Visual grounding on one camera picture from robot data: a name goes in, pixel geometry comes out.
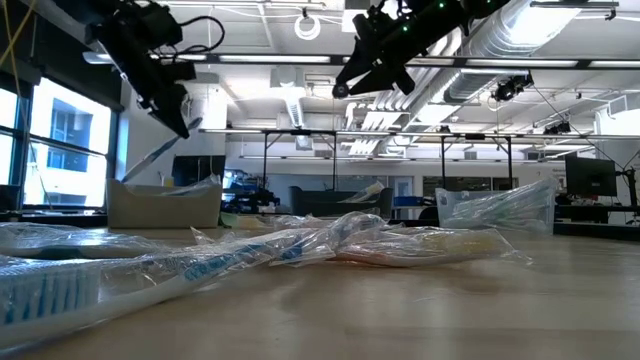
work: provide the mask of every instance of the plastic wrap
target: plastic wrap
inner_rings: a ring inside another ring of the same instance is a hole
[[[73,226],[0,223],[0,254],[33,259],[136,257],[171,249],[141,236]]]
[[[222,186],[220,177],[218,175],[211,174],[206,179],[201,180],[193,185],[179,187],[169,190],[160,195],[165,196],[194,196],[204,194],[212,186]]]
[[[558,181],[541,180],[510,191],[465,199],[465,193],[436,189],[440,226],[451,229],[486,227],[552,234]]]
[[[0,272],[0,348],[72,331],[192,292],[220,276],[330,249],[317,230],[194,246],[135,259],[41,261]]]
[[[347,214],[323,228],[287,229],[248,239],[212,240],[197,230],[194,236],[204,245],[132,259],[0,257],[0,348],[137,311],[264,263],[336,259],[409,267],[518,257],[493,229],[390,229],[380,217],[362,213]]]
[[[381,182],[377,181],[375,184],[369,185],[366,189],[358,191],[352,197],[340,201],[340,203],[375,202],[376,200],[372,198],[379,195],[382,190],[384,190],[384,185]]]
[[[336,250],[335,260],[415,267],[480,259],[529,262],[495,229],[371,229],[352,234]]]

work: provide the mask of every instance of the window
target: window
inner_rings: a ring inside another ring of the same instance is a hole
[[[27,159],[24,203],[100,207],[104,203],[106,175],[104,156],[32,142]]]
[[[102,206],[110,128],[109,108],[42,79],[33,91],[24,203]]]
[[[111,110],[50,80],[33,91],[31,133],[106,154]]]
[[[424,196],[435,196],[437,188],[442,188],[441,176],[425,176],[422,178],[422,194]],[[491,191],[491,178],[447,176],[447,190]]]
[[[511,190],[519,185],[518,178],[513,178],[513,187],[509,187],[509,178],[493,178],[493,190]]]
[[[0,135],[0,185],[10,184],[13,138]]]
[[[8,128],[15,127],[18,96],[12,92],[0,89],[0,125]]]

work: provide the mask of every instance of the fluorescent light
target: fluorescent light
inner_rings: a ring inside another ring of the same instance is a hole
[[[250,129],[200,129],[200,132],[212,134],[262,134],[262,130]]]
[[[204,54],[183,54],[183,55],[178,55],[178,59],[191,60],[191,61],[204,61],[204,60],[207,60],[207,55],[204,55]]]
[[[528,70],[522,69],[460,69],[460,72],[471,75],[529,75]]]
[[[391,135],[387,131],[338,131],[337,135],[363,135],[363,136],[387,136]]]
[[[287,156],[288,160],[333,160],[333,158],[324,158],[321,156]]]
[[[453,59],[438,57],[417,57],[409,60],[407,65],[432,65],[432,66],[450,66],[453,65]]]
[[[220,62],[239,63],[303,63],[303,64],[328,64],[329,56],[295,56],[295,55],[220,55]]]
[[[515,68],[530,67],[574,67],[578,60],[551,60],[551,59],[469,59],[469,66],[504,66]]]
[[[263,5],[269,8],[277,9],[279,7],[289,8],[292,6],[295,7],[308,7],[314,9],[324,9],[325,3],[323,2],[309,2],[309,1],[185,1],[185,0],[160,0],[156,1],[160,5],[168,5],[171,7],[194,7],[194,6],[202,6],[202,7],[212,7],[212,6],[225,6],[225,7],[247,7],[247,6],[256,6]],[[136,3],[146,5],[148,1],[136,1]]]
[[[604,67],[604,68],[640,68],[640,60],[596,60],[589,64],[589,67]]]

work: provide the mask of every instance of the table surface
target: table surface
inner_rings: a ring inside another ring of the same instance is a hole
[[[638,245],[523,233],[506,237],[534,264],[253,269],[211,289],[4,355],[638,359]]]

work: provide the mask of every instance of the metal frame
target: metal frame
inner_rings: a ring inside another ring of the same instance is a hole
[[[267,152],[271,145],[275,144],[284,134],[290,134],[292,136],[312,136],[312,135],[320,135],[322,139],[331,147],[331,144],[322,136],[322,135],[330,135],[333,136],[333,158],[325,158],[326,160],[333,159],[333,190],[337,189],[337,178],[338,178],[338,152],[336,151],[338,147],[338,136],[335,131],[331,130],[303,130],[303,129],[290,129],[290,130],[275,130],[275,129],[264,129],[261,130],[262,134],[264,134],[264,153],[262,156],[262,189],[267,190],[267,159],[269,158]],[[278,134],[278,136],[269,143],[269,135],[270,134]],[[281,159],[286,159],[286,156],[280,156]]]
[[[444,189],[447,188],[447,177],[446,177],[446,152],[447,150],[449,150],[449,148],[456,142],[458,142],[460,139],[464,138],[466,140],[486,140],[486,139],[491,139],[493,140],[497,146],[499,146],[506,154],[507,154],[507,169],[509,172],[509,187],[511,189],[513,189],[513,156],[512,156],[512,139],[513,137],[517,137],[517,138],[536,138],[536,139],[546,139],[546,138],[558,138],[558,137],[567,137],[569,136],[569,138],[571,139],[616,139],[616,140],[627,140],[627,139],[640,139],[640,136],[607,136],[607,135],[577,135],[577,136],[571,136],[571,135],[532,135],[532,134],[484,134],[484,133],[469,133],[469,134],[462,134],[462,133],[393,133],[390,132],[389,134],[380,134],[380,132],[367,132],[367,131],[361,131],[361,132],[356,132],[356,131],[333,131],[333,130],[303,130],[303,129],[282,129],[282,130],[273,130],[273,129],[262,129],[262,130],[241,130],[241,129],[226,129],[226,130],[200,130],[201,132],[204,133],[247,133],[247,131],[251,131],[250,133],[257,133],[257,134],[264,134],[264,153],[262,156],[262,160],[263,160],[263,168],[262,168],[262,176],[263,176],[263,180],[262,180],[262,187],[263,189],[266,190],[266,178],[267,178],[267,159],[268,158],[280,158],[280,159],[287,159],[289,157],[287,156],[278,156],[278,157],[269,157],[268,156],[268,150],[271,147],[271,145],[273,145],[276,141],[278,141],[278,139],[280,139],[280,137],[282,137],[283,134],[290,134],[292,136],[299,136],[299,135],[304,135],[304,136],[312,136],[312,135],[320,135],[323,140],[327,143],[327,145],[329,145],[329,147],[331,147],[331,144],[329,144],[329,142],[322,136],[322,135],[330,135],[333,136],[333,157],[332,158],[324,158],[322,160],[333,160],[333,188],[336,189],[336,185],[337,185],[337,139],[339,136],[367,136],[368,133],[372,133],[375,134],[374,136],[382,136],[382,137],[386,137],[386,136],[394,136],[394,135],[405,135],[405,136],[427,136],[427,137],[437,137],[440,138],[440,149],[441,149],[441,154],[440,154],[440,161],[441,161],[441,165],[442,165],[442,187]],[[270,134],[278,134],[278,137],[273,140],[271,143],[269,143],[268,141],[268,137]],[[448,147],[446,146],[446,139],[447,138],[453,138],[454,141],[450,143],[450,145]],[[507,148],[505,149],[504,146],[502,144],[500,144],[497,139],[505,139],[507,142]],[[252,156],[240,156],[240,158],[243,159],[248,159],[248,158],[253,158]],[[309,157],[312,160],[316,160],[317,158],[315,157]],[[373,160],[373,158],[347,158],[349,160]],[[404,160],[409,160],[409,161],[418,161],[418,159],[416,158],[409,158],[409,159],[404,159]],[[457,159],[453,159],[453,162],[459,162],[459,160]],[[502,162],[502,160],[493,160],[491,162]]]
[[[464,138],[466,140],[485,140],[485,139],[560,139],[560,140],[640,140],[640,135],[543,135],[543,134],[518,134],[518,133],[426,133],[426,132],[402,132],[402,131],[341,131],[341,130],[298,130],[298,129],[200,129],[201,133],[210,134],[291,134],[291,135],[313,135],[323,134],[329,136],[368,136],[368,137],[387,137],[387,136],[413,136],[418,138]]]
[[[321,65],[343,66],[350,54],[260,54],[260,53],[216,53],[190,56],[196,64],[217,65]],[[548,57],[500,57],[483,58],[467,56],[416,57],[405,64],[417,68],[484,69],[505,70],[627,70],[640,71],[640,59],[632,58],[548,58]]]

